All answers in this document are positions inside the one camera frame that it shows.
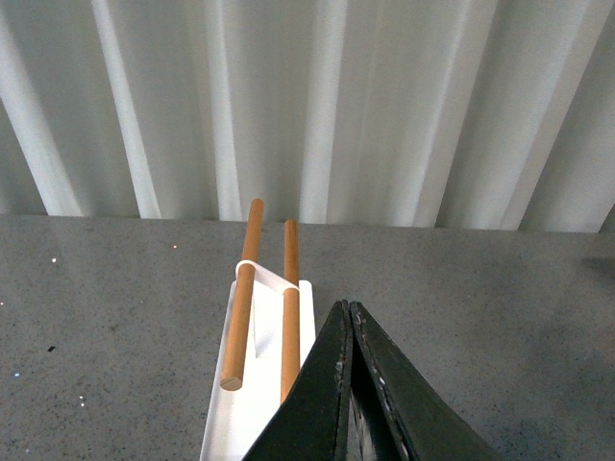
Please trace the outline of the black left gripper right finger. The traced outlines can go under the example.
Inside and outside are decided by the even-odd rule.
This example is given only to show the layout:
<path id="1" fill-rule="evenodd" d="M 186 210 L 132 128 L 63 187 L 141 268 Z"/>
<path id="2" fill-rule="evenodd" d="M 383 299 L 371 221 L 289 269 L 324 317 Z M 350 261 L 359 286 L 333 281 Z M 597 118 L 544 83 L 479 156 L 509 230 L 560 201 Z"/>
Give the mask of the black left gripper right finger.
<path id="1" fill-rule="evenodd" d="M 422 377 L 361 303 L 354 330 L 352 404 L 364 460 L 498 460 Z"/>

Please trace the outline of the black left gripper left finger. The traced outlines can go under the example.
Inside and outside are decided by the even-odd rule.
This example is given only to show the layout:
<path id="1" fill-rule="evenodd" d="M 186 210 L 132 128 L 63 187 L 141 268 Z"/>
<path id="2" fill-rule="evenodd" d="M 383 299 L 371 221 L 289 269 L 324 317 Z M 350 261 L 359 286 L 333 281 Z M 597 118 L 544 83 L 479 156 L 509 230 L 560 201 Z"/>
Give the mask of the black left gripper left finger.
<path id="1" fill-rule="evenodd" d="M 353 328 L 337 302 L 290 393 L 246 460 L 344 460 L 350 410 Z"/>

